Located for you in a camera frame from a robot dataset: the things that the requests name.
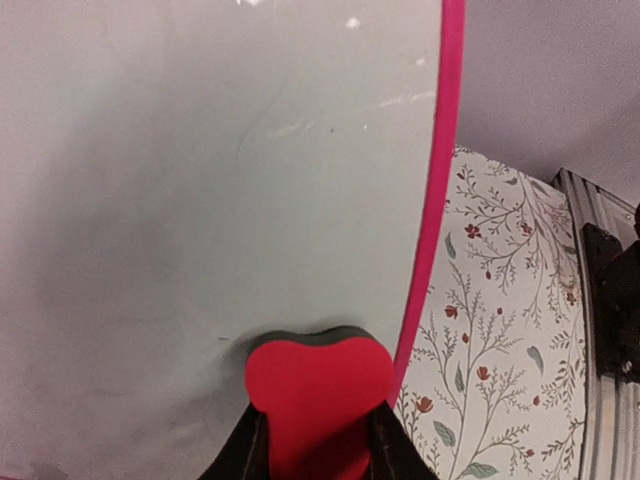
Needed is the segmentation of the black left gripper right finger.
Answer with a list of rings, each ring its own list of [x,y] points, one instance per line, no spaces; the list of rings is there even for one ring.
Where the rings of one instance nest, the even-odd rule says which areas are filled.
[[[370,480],[438,480],[386,401],[368,415],[368,447]]]

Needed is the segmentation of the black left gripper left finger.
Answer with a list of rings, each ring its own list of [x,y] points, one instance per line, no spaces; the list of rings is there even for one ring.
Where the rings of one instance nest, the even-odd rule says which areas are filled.
[[[265,414],[249,404],[221,451],[198,479],[264,480],[267,478],[267,418]]]

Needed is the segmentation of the red whiteboard eraser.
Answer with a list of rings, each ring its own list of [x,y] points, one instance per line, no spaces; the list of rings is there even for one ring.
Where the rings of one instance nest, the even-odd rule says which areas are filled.
[[[393,375],[388,350],[360,327],[259,336],[245,385],[266,417],[270,477],[364,478],[367,417],[386,400]]]

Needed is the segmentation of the pink framed whiteboard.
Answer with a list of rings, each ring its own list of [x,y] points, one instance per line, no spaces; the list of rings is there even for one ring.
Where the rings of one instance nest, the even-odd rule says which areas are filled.
[[[461,1],[1,5],[1,475],[194,479],[248,343],[429,282]]]

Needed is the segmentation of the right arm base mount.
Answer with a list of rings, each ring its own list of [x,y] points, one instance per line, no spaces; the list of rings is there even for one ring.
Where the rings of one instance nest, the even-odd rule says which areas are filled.
[[[639,239],[623,241],[606,214],[594,208],[581,228],[596,372],[638,383]]]

